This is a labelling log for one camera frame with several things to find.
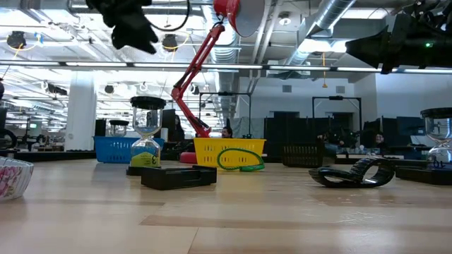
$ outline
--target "black frame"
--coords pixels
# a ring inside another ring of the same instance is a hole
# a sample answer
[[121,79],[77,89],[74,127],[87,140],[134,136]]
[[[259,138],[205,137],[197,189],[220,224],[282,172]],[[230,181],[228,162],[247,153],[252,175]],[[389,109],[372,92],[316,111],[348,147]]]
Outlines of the black frame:
[[314,135],[315,129],[316,129],[316,99],[328,99],[328,100],[344,100],[344,99],[355,99],[358,101],[358,107],[359,107],[359,133],[362,133],[362,107],[361,107],[361,97],[342,97],[342,96],[330,96],[330,97],[312,97],[312,128],[314,129]]
[[218,96],[235,96],[235,95],[246,95],[249,98],[249,122],[248,122],[248,133],[251,135],[251,93],[249,92],[199,92],[199,119],[201,119],[201,105],[203,95],[218,95]]

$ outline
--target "green coiled cable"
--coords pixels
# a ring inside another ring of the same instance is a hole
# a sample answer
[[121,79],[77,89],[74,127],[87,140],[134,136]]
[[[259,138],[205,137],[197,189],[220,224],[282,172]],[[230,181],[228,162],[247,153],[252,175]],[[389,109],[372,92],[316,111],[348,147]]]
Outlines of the green coiled cable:
[[[249,154],[254,155],[259,160],[259,164],[252,165],[252,166],[225,167],[221,164],[221,155],[223,155],[225,152],[230,152],[230,151],[248,152]],[[263,159],[260,155],[256,154],[255,152],[252,152],[250,150],[246,150],[246,149],[242,149],[242,148],[228,148],[228,149],[221,151],[221,153],[217,157],[217,163],[218,163],[218,166],[220,166],[220,168],[222,168],[224,170],[240,169],[240,171],[250,172],[250,171],[259,171],[259,170],[266,168],[265,164],[263,163]]]

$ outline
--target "desk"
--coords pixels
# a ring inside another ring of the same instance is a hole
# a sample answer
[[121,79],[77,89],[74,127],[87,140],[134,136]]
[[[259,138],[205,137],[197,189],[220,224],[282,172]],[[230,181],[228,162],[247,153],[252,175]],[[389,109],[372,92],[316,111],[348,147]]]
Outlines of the desk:
[[[162,162],[163,166],[181,166]],[[127,165],[35,163],[23,199],[0,205],[2,253],[450,253],[452,188],[393,179],[320,187],[307,169],[218,173],[158,191]]]

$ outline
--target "yellow basket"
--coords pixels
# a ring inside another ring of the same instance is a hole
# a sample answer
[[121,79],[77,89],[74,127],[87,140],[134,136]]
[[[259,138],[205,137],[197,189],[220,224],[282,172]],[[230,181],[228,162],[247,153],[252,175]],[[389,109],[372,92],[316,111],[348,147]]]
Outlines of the yellow basket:
[[[227,148],[242,148],[262,155],[264,139],[239,138],[195,138],[195,151],[198,164],[218,167],[217,157]],[[221,156],[221,164],[225,167],[252,166],[259,164],[255,156],[247,152],[230,151]]]

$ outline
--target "red object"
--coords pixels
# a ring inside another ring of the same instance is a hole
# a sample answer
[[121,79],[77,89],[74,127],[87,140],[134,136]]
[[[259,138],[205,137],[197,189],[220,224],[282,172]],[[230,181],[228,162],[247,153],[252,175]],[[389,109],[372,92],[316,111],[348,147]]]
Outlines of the red object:
[[195,152],[183,152],[181,153],[181,157],[179,159],[181,163],[187,164],[197,164],[196,153]]
[[[234,30],[242,37],[248,37],[255,33],[262,21],[265,0],[214,0],[213,8],[218,15],[229,18]],[[179,108],[184,112],[191,126],[195,129],[199,138],[209,138],[211,129],[207,124],[195,117],[182,100],[185,90],[191,81],[201,71],[201,67],[218,41],[220,34],[225,31],[225,27],[219,23],[214,26],[207,35],[203,44],[196,53],[190,66],[185,71],[182,78],[174,85],[171,97],[175,100]]]

